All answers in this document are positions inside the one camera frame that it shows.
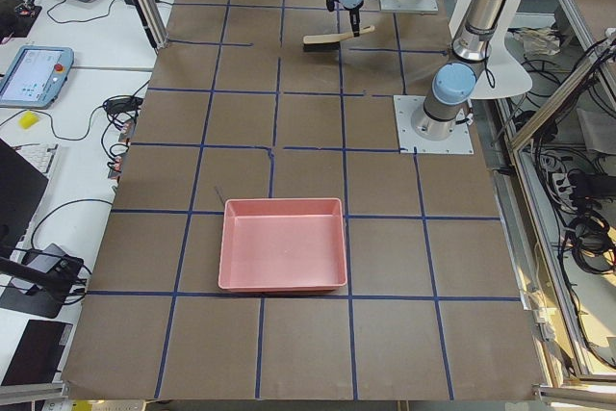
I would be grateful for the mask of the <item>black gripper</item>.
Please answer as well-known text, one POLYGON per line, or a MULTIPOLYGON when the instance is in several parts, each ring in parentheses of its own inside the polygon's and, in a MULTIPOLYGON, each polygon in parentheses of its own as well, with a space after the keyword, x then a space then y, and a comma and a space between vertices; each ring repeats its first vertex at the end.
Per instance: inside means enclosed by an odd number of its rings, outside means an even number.
MULTIPOLYGON (((324 2, 329 12, 333 13, 336 10, 338 0, 324 0, 324 2)), ((358 7, 349 10, 349 21, 353 36, 358 38, 361 29, 360 9, 358 7)))

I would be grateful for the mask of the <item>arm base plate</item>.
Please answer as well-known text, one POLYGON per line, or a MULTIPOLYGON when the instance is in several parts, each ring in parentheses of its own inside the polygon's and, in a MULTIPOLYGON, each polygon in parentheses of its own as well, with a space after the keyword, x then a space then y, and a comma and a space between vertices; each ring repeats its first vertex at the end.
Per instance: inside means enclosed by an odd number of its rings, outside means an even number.
POLYGON ((437 0, 379 0, 380 10, 389 13, 436 14, 437 0))
POLYGON ((421 95, 394 95, 398 146, 403 153, 472 155, 470 128, 460 109, 449 122, 434 122, 424 112, 421 95))

